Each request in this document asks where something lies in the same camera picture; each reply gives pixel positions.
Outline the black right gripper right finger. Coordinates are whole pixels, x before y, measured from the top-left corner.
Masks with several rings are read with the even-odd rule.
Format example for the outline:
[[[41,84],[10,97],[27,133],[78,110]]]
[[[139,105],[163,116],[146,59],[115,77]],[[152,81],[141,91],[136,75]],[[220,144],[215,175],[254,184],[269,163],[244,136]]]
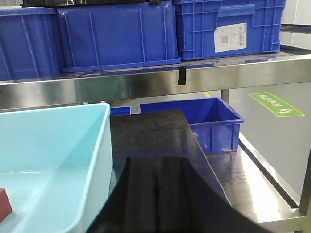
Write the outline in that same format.
[[[184,157],[165,157],[158,174],[161,233],[231,233],[227,203]]]

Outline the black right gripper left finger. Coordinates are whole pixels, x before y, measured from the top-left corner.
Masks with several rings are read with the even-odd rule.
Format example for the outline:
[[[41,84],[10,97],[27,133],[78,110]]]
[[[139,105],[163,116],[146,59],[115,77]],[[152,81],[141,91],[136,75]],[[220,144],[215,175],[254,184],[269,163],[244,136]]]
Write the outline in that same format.
[[[98,233],[154,233],[156,173],[148,158],[127,158],[123,173],[98,216]]]

